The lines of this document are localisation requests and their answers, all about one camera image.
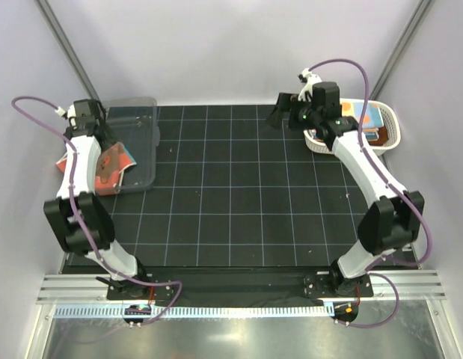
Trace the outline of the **salmon pink towel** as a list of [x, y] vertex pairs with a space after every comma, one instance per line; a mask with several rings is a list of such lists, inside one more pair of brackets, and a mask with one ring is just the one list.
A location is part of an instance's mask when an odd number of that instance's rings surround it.
[[82, 193], [96, 196], [120, 192], [124, 172], [136, 161], [120, 142], [101, 150], [97, 140], [88, 137], [74, 138], [66, 145], [66, 153], [56, 163], [63, 173], [57, 198], [68, 199], [70, 188], [75, 197]]

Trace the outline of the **peach dotted towel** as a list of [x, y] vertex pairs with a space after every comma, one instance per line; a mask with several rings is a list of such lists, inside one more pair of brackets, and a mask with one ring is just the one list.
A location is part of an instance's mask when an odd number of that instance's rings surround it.
[[[363, 111], [364, 101], [357, 99], [342, 99], [340, 100], [343, 116], [354, 117], [360, 120]], [[363, 119], [363, 130], [371, 131], [380, 129], [384, 126], [384, 121], [377, 105], [370, 102], [367, 104]]]

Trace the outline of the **brown towel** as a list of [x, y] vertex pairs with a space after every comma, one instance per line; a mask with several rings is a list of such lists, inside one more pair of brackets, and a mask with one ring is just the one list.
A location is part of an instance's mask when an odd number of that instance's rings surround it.
[[378, 138], [375, 140], [372, 140], [370, 144], [376, 147], [384, 146], [389, 140], [387, 128], [385, 126], [378, 128], [378, 131], [376, 132], [376, 134]]

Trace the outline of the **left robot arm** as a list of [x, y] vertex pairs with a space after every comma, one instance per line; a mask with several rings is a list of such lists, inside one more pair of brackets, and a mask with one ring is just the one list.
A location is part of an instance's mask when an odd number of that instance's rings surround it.
[[105, 108], [96, 99], [81, 99], [57, 113], [68, 122], [66, 163], [55, 199], [43, 205], [46, 219], [65, 253], [100, 265], [109, 274], [100, 282], [117, 294], [142, 299], [150, 291], [144, 266], [117, 241], [114, 222], [96, 195], [100, 157], [117, 145]]

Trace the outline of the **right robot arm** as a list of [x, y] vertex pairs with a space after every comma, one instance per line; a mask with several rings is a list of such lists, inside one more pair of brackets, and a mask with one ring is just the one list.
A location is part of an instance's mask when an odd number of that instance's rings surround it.
[[368, 210], [358, 225], [358, 240], [332, 262], [328, 287], [335, 296], [353, 293], [367, 271], [382, 257], [414, 242], [425, 204], [418, 191], [408, 191], [393, 177], [358, 131], [355, 104], [340, 98], [334, 82], [318, 82], [304, 95], [279, 93], [267, 123], [279, 129], [289, 116], [291, 130], [313, 130], [347, 168], [363, 194]]

